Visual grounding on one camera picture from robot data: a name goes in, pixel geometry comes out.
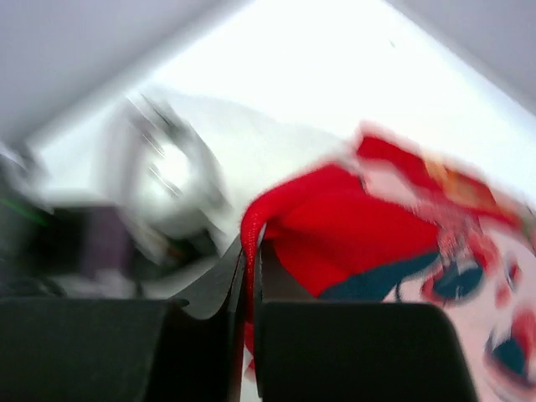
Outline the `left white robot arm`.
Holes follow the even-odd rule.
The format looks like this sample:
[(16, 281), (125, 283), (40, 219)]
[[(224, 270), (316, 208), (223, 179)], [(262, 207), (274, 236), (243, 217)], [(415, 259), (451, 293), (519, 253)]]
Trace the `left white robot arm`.
[(217, 255), (217, 160), (164, 99), (121, 108), (97, 170), (104, 201), (48, 203), (35, 157), (2, 145), (2, 297), (138, 298), (144, 282)]

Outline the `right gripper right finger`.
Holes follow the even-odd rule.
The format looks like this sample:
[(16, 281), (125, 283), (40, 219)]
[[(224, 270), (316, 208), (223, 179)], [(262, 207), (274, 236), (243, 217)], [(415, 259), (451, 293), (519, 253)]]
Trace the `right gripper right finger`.
[(258, 249), (254, 360), (264, 401), (474, 401), (455, 328), (428, 304), (319, 301)]

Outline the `red cartoon print pillowcase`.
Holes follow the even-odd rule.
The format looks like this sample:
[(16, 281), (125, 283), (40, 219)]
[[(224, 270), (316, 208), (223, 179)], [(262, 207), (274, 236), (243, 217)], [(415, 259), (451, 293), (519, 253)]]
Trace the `red cartoon print pillowcase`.
[(253, 201), (240, 240), (254, 374), (255, 259), (269, 242), (319, 301), (442, 310), (461, 345), (474, 401), (534, 400), (535, 213), (473, 171), (364, 125), (346, 158)]

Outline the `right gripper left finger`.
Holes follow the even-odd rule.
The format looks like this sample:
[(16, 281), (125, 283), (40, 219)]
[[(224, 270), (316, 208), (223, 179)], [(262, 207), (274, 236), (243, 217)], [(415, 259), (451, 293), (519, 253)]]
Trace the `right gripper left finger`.
[(3, 298), (2, 400), (238, 400), (244, 276), (233, 243), (168, 299)]

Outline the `white pillow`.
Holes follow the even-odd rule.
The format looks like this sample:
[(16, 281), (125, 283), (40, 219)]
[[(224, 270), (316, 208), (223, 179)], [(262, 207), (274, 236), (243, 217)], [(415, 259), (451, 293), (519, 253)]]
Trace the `white pillow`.
[(133, 96), (126, 117), (144, 141), (136, 217), (170, 237), (205, 226), (220, 250), (257, 196), (349, 149), (328, 131), (170, 90)]

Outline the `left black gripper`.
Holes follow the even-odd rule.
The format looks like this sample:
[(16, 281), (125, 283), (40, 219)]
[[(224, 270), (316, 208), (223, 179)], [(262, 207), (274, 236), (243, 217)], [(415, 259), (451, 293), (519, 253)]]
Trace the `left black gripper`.
[(108, 204), (53, 207), (39, 199), (35, 159), (1, 146), (1, 295), (136, 297), (132, 242)]

